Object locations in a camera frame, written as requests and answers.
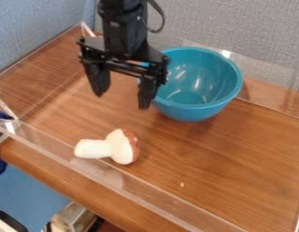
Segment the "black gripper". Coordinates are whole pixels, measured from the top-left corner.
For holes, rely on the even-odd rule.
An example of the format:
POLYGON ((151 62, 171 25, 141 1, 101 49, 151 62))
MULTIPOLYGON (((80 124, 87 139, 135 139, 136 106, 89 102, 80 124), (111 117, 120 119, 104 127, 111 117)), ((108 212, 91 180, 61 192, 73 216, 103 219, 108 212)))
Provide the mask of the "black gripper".
POLYGON ((139 77, 139 109, 147 110, 159 88, 167 84, 169 57, 148 43, 143 43, 132 54, 112 53, 97 37, 81 37, 77 44, 79 58, 95 95, 100 97, 108 91, 111 72, 139 77))

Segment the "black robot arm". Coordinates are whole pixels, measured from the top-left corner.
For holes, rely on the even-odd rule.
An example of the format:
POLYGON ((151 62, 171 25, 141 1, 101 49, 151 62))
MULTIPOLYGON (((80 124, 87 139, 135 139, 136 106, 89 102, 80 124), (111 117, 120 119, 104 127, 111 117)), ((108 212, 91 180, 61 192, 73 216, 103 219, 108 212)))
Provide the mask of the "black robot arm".
POLYGON ((81 36, 81 63, 92 91, 100 97, 111 87, 111 72, 139 79, 139 108, 147 110, 159 88, 167 83, 171 59, 148 42, 148 32, 159 33, 165 16, 155 0, 100 0, 97 13, 104 42, 81 36))

